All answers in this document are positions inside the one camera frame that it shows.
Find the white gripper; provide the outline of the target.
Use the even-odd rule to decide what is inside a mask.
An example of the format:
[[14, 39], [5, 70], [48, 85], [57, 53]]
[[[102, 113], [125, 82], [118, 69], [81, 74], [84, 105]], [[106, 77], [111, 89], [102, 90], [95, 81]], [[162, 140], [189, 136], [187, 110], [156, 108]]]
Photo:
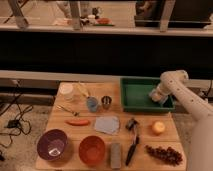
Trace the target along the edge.
[[171, 91], [163, 83], [159, 83], [156, 90], [167, 97], [171, 93]]

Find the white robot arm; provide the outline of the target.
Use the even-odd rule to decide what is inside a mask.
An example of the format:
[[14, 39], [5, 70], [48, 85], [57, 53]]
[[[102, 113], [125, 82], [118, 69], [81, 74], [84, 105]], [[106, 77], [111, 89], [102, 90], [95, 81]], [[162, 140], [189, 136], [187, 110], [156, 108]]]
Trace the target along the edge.
[[173, 94], [193, 116], [196, 125], [191, 136], [187, 171], [213, 171], [213, 106], [184, 85], [188, 79], [185, 70], [163, 72], [150, 98], [154, 102], [163, 102]]

